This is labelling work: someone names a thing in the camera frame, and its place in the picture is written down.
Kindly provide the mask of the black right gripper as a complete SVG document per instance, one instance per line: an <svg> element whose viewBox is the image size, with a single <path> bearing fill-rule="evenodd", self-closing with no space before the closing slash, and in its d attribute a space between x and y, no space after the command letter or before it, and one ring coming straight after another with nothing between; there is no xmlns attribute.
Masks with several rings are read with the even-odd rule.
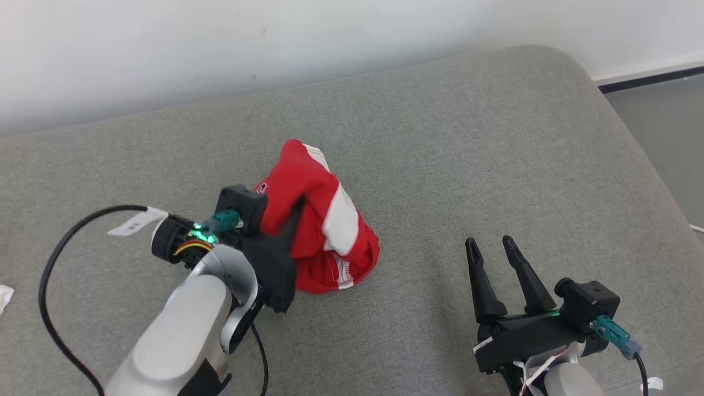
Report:
<svg viewBox="0 0 704 396"><path fill-rule="evenodd" d="M465 250L472 300L478 327L477 340L486 341L475 351L478 370L498 371L516 360L526 360L566 344L584 343L581 357L597 353L597 336L574 328L561 316L551 294L523 256L511 236L502 239L510 266L514 269L525 299L525 313L510 316L498 300L485 271L485 261L475 238L467 238Z"/></svg>

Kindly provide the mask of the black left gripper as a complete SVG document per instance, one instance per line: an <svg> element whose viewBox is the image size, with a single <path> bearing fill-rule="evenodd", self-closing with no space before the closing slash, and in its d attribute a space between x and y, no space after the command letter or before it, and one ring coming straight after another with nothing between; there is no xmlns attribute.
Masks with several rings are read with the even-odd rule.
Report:
<svg viewBox="0 0 704 396"><path fill-rule="evenodd" d="M236 242L255 271L262 303L276 312L287 312L296 295L297 267L291 252L305 205L306 198L299 196L278 236L259 233Z"/></svg>

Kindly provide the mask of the red white shorts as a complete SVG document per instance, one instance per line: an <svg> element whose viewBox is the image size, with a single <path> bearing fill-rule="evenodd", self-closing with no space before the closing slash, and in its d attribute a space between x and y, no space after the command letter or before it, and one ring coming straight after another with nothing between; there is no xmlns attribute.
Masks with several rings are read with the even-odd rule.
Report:
<svg viewBox="0 0 704 396"><path fill-rule="evenodd" d="M296 288L320 295L345 290L368 276L380 256L376 233L329 170L319 148L291 139L255 193L267 196L261 230L279 235L294 204L303 197L291 248Z"/></svg>

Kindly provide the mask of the white black baseboard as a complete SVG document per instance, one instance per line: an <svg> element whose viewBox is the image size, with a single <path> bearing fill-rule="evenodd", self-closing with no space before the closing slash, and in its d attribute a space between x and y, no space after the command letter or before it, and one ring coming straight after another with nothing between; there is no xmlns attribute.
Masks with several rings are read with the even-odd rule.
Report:
<svg viewBox="0 0 704 396"><path fill-rule="evenodd" d="M662 61L641 63L621 71L592 75L591 80L603 94L646 87L704 74L704 52Z"/></svg>

